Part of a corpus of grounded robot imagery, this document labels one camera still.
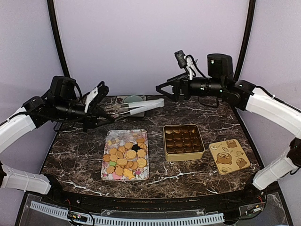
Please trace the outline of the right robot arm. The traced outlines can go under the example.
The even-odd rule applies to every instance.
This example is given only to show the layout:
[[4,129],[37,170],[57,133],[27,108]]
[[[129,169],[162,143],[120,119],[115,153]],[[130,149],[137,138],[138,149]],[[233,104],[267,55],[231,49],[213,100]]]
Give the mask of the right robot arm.
[[230,106],[260,115],[294,135],[284,153],[251,177],[251,185],[240,193],[240,200],[250,204],[258,197],[258,190],[266,189],[287,174],[301,167],[301,111],[276,98],[265,88],[245,80],[234,81],[232,57],[226,54],[207,55],[208,75],[201,71],[192,55],[175,52],[175,58],[185,73],[156,86],[156,91],[177,102],[180,95],[185,100],[192,96],[215,97]]

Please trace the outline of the round patterned biscuit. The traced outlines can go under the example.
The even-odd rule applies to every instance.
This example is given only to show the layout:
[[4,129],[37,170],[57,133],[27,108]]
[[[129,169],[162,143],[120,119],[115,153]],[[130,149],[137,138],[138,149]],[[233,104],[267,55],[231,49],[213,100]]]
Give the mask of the round patterned biscuit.
[[134,150],[128,150],[128,151],[125,153],[125,158],[128,159],[128,160],[135,159],[136,156],[137,156],[137,153],[136,153],[136,151],[134,151]]

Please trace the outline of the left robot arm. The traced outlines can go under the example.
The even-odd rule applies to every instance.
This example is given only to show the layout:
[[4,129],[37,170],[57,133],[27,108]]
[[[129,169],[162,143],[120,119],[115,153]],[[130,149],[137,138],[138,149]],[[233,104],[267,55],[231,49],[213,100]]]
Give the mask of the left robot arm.
[[[82,94],[75,79],[54,76],[50,88],[42,96],[35,96],[0,124],[0,150],[3,152],[25,134],[46,122],[81,123],[83,131],[114,122],[98,104],[109,93],[104,81],[92,91]],[[51,186],[55,180],[43,174],[33,174],[0,165],[1,188],[48,194],[56,205],[66,202],[66,194]]]

